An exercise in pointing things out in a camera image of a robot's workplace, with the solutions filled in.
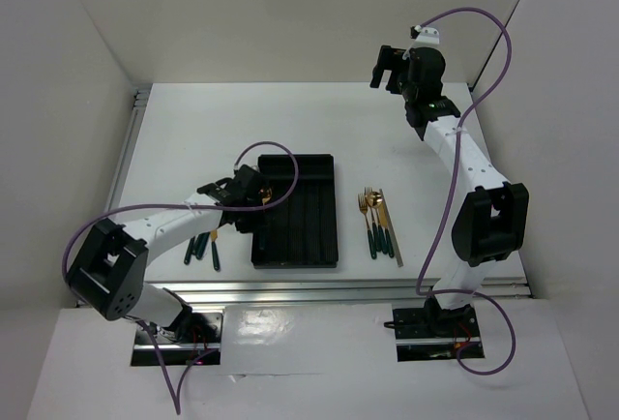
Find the green handled knife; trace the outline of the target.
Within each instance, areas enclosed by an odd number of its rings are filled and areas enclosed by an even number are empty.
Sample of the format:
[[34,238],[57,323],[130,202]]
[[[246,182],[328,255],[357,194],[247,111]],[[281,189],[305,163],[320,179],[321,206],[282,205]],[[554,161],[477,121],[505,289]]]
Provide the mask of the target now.
[[218,239],[218,231],[213,230],[210,232],[210,244],[211,244],[211,258],[213,263],[213,268],[216,272],[221,271],[221,260],[219,256],[219,250],[217,246]]

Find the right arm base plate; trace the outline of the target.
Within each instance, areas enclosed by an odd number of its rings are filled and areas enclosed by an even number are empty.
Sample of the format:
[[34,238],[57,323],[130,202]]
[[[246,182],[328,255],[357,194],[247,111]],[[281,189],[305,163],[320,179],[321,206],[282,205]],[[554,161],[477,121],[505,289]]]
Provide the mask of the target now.
[[430,304],[422,308],[393,309],[383,327],[392,330],[399,362],[454,360],[485,357],[477,315],[467,305],[456,311],[441,311]]

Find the black cutlery tray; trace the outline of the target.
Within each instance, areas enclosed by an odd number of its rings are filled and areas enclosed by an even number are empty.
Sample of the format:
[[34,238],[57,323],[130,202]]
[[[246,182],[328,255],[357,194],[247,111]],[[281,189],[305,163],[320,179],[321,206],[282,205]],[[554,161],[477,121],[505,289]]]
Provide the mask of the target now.
[[285,202],[265,212],[252,237],[256,269],[335,268],[339,261],[335,160],[297,154],[299,178]]

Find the gold spoon green handle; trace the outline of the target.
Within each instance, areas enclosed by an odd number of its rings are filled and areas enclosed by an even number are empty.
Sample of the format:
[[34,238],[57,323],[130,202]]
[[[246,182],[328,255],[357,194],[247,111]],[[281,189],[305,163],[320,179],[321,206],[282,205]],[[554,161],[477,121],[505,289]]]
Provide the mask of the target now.
[[273,191],[271,188],[264,188],[260,191],[262,205],[266,206],[272,199]]

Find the gold spoon on right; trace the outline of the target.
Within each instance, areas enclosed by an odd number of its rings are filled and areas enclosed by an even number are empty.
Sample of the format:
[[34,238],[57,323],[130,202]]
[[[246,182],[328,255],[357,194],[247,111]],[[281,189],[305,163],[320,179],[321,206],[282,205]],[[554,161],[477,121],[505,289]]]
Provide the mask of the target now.
[[392,247],[387,238],[387,224],[384,214],[384,200],[382,194],[375,191],[373,188],[366,189],[366,201],[370,209],[372,224],[374,226],[374,238],[376,242],[376,250],[384,255],[392,256]]

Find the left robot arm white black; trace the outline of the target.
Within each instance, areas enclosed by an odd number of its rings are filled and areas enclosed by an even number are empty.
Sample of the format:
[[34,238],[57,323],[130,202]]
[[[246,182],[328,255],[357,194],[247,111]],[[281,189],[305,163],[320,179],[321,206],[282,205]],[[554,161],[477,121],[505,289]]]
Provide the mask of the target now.
[[138,204],[126,223],[111,210],[85,224],[63,257],[69,288],[109,321],[142,319],[169,341],[184,340],[189,306],[156,290],[148,268],[171,281],[163,255],[233,225],[224,274],[255,279],[251,248],[265,218],[301,192],[309,159],[354,156],[378,106],[361,83],[156,84],[137,158],[150,167],[142,187],[168,202]]

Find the green handled fork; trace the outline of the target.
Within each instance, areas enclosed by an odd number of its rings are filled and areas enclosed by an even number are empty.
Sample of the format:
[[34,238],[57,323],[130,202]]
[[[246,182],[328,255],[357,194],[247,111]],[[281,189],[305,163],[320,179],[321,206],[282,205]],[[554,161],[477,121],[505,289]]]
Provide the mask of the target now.
[[193,255],[196,259],[201,260],[204,257],[208,239],[208,233],[202,233],[196,237],[193,247]]

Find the green handled utensil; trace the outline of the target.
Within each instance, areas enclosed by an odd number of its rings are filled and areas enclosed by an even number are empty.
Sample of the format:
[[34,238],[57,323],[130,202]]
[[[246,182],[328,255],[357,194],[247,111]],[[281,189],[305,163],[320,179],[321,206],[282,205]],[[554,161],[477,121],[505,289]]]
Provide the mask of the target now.
[[193,251],[194,251],[194,243],[195,238],[192,237],[188,243],[185,255],[184,255],[184,264],[189,265],[192,261]]

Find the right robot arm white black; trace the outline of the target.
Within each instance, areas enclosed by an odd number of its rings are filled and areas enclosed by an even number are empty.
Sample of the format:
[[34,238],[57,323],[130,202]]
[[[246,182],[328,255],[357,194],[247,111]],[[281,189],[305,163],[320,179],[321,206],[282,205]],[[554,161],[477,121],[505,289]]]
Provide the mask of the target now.
[[460,123],[457,106],[443,95],[446,63],[432,47],[408,50],[384,45],[371,87],[386,86],[404,99],[406,119],[455,177],[451,204],[452,261],[426,298],[422,323],[433,336],[455,336],[472,315],[473,292],[493,266],[519,250],[524,239],[529,193],[497,171]]

